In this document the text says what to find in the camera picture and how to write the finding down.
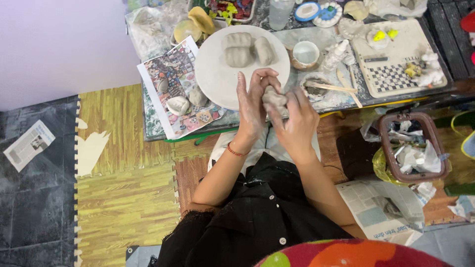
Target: white clay dish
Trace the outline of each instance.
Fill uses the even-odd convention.
[[[256,57],[254,62],[247,67],[230,67],[224,60],[223,39],[226,35],[236,32],[248,32],[252,36],[252,43],[258,37],[265,37],[269,41],[274,52],[274,60],[268,66],[261,66]],[[246,76],[246,89],[249,90],[249,82],[252,73],[258,68],[269,67],[279,73],[277,79],[282,88],[287,83],[290,74],[290,59],[282,42],[272,33],[259,27],[250,25],[236,25],[219,30],[212,34],[201,45],[195,61],[196,81],[202,92],[215,104],[231,109],[239,110],[239,101],[236,94],[238,84],[238,72]]]

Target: brown basket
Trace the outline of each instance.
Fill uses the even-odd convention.
[[[420,183],[425,181],[434,181],[444,179],[449,173],[448,160],[442,161],[440,172],[421,172],[417,174],[404,174],[399,170],[398,162],[394,157],[394,152],[391,148],[387,125],[391,122],[402,122],[408,120],[417,120],[422,125],[423,135],[428,139],[437,155],[444,153],[444,147],[439,139],[436,125],[430,116],[423,112],[405,113],[405,114],[389,114],[382,116],[378,121],[378,128],[381,137],[381,145],[386,158],[386,164],[391,170],[392,175],[400,182],[404,183]]]

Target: checkerboard pattern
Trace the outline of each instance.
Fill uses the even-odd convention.
[[[421,62],[412,63],[418,66],[421,65]],[[405,69],[406,64],[369,68],[373,88],[376,88],[378,93],[381,93],[417,87],[418,85],[412,82],[411,77],[404,72]]]

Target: forearm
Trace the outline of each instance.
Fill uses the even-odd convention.
[[[295,163],[300,173],[307,200],[320,213],[339,226],[356,224],[350,209],[333,181],[325,173],[316,154],[314,152],[310,154],[311,156],[307,157],[306,160]]]
[[[245,154],[250,151],[252,143],[238,132],[229,146],[233,151]],[[191,202],[219,206],[231,193],[246,157],[234,155],[226,149],[196,188]]]

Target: hand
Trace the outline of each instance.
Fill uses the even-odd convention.
[[[246,91],[246,78],[242,72],[237,74],[237,98],[239,100],[239,130],[236,139],[248,150],[259,139],[266,122],[266,111],[262,106],[262,95],[268,85],[272,85],[277,92],[281,86],[277,80],[278,72],[271,68],[256,69],[251,77],[249,92]],[[246,153],[245,148],[236,148],[236,152]]]
[[[312,108],[301,88],[295,88],[285,96],[289,109],[289,120],[285,124],[274,105],[265,104],[265,108],[272,120],[279,142],[295,164],[298,166],[311,163],[317,158],[315,149],[312,147],[312,137],[317,131],[320,116]]]

